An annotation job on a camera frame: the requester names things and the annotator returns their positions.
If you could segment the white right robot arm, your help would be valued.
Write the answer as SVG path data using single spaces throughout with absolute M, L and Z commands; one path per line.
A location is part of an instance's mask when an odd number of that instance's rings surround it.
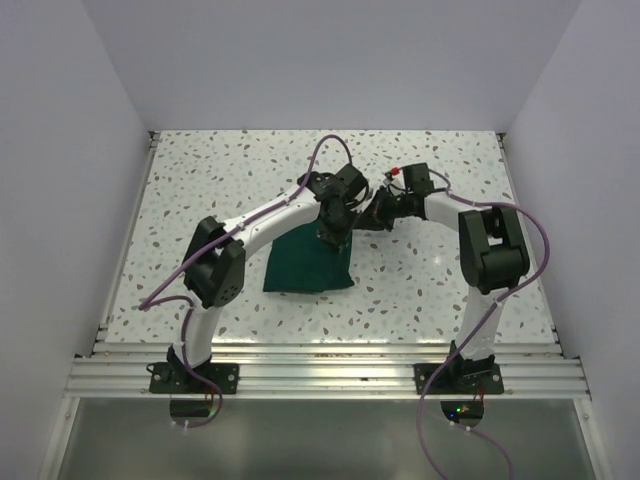
M 494 343 L 509 294 L 530 269 L 530 258 L 515 208 L 474 202 L 438 188 L 425 163 L 384 173 L 357 227 L 390 231 L 396 220 L 415 217 L 458 235 L 459 264 L 469 290 L 462 325 L 440 365 L 419 364 L 418 387 L 426 393 L 469 393 L 492 380 Z

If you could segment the green surgical cloth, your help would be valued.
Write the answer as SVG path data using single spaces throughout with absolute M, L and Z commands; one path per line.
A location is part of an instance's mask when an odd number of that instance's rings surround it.
M 354 285 L 349 269 L 352 235 L 340 247 L 323 242 L 318 223 L 297 227 L 272 242 L 264 292 L 322 293 Z

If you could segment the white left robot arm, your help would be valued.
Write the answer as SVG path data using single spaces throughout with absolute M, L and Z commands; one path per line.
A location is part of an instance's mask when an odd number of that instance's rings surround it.
M 185 392 L 206 386 L 215 389 L 217 375 L 211 365 L 211 340 L 222 309 L 244 286 L 245 265 L 265 247 L 306 225 L 314 230 L 303 247 L 321 245 L 339 258 L 349 244 L 358 218 L 359 194 L 369 191 L 368 182 L 352 165 L 338 173 L 308 172 L 298 185 L 267 202 L 263 207 L 237 218 L 217 222 L 207 217 L 199 222 L 182 265 L 184 284 L 201 302 L 196 315 L 194 301 L 184 296 L 189 310 L 179 341 L 167 353 L 172 379 Z

